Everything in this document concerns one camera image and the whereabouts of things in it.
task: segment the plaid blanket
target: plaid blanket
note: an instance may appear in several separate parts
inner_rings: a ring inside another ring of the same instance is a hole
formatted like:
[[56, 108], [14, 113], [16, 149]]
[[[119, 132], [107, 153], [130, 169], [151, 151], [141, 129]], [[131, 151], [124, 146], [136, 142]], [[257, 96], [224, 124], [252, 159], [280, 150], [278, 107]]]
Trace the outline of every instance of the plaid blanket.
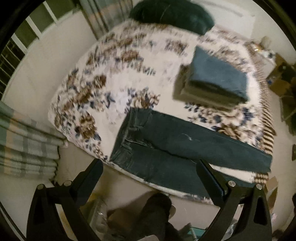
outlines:
[[125, 21], [133, 8], [133, 0], [80, 0], [80, 3], [97, 39]]
[[0, 101], [0, 172], [52, 178], [64, 136]]

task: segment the white wall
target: white wall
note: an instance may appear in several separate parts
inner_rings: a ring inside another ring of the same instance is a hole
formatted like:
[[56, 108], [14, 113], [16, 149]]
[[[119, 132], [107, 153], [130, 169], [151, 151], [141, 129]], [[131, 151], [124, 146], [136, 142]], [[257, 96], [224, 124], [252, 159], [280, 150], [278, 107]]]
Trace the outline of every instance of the white wall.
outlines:
[[253, 0], [225, 0], [240, 6], [256, 17], [252, 39], [260, 41], [268, 36], [272, 43], [270, 49], [279, 53], [288, 63], [296, 62], [296, 51], [288, 40], [287, 36], [277, 23]]
[[[2, 101], [22, 114], [51, 125], [47, 120], [51, 98], [69, 70], [95, 41], [80, 11], [52, 26], [30, 46]], [[50, 185], [48, 180], [0, 173], [0, 201], [24, 234], [32, 197], [40, 183]]]
[[47, 112], [55, 91], [95, 41], [81, 11], [52, 26], [29, 47], [2, 101], [36, 121], [51, 125]]

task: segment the jeans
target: jeans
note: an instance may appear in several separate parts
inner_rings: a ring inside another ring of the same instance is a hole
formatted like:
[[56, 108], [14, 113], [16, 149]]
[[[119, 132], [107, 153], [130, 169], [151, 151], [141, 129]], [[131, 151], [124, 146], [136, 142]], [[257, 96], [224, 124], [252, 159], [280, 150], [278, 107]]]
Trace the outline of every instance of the jeans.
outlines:
[[[209, 198], [195, 160], [252, 172], [270, 171], [271, 156], [241, 141], [151, 109], [131, 108], [110, 161], [149, 183]], [[247, 183], [222, 174], [226, 181]]]

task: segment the bed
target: bed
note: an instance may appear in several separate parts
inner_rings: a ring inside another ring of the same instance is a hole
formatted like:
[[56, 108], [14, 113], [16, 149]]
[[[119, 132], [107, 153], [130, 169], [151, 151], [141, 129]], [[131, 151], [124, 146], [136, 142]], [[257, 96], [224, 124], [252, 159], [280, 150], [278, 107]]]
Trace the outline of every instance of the bed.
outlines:
[[[179, 79], [195, 46], [247, 74], [249, 101], [231, 111], [176, 97]], [[48, 118], [69, 141], [118, 171], [158, 190], [211, 203], [210, 199], [149, 183], [109, 160], [120, 126], [133, 108], [150, 108], [217, 131], [272, 155], [268, 87], [252, 46], [214, 26], [204, 36], [170, 25], [124, 21], [103, 36], [70, 71], [52, 98]], [[264, 184], [268, 173], [213, 166], [249, 183]]]

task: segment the pillow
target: pillow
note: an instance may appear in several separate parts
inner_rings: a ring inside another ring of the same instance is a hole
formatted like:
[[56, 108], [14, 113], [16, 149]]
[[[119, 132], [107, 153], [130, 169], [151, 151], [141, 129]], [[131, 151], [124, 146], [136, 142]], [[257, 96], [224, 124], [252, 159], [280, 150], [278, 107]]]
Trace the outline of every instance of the pillow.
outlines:
[[142, 23], [169, 24], [204, 35], [214, 26], [212, 17], [199, 5], [187, 0], [144, 0], [130, 17]]

